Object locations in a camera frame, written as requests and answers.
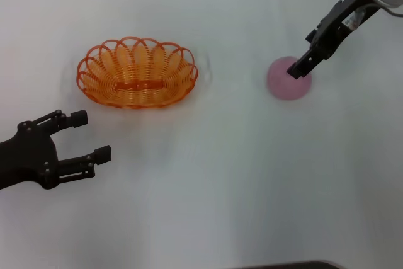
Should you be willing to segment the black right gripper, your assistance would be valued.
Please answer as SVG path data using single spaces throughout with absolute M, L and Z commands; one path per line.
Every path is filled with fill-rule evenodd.
M 288 69 L 294 79 L 307 76 L 323 60 L 330 58 L 353 31 L 372 17 L 379 7 L 374 0 L 340 0 L 307 37 L 309 50 Z

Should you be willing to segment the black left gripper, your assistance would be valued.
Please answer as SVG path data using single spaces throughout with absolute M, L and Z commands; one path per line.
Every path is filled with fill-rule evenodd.
M 56 110 L 18 125 L 17 133 L 1 143 L 1 189 L 31 181 L 49 190 L 58 184 L 95 177 L 95 166 L 111 161 L 109 145 L 91 154 L 58 162 L 51 135 L 88 124 L 86 110 L 70 115 Z

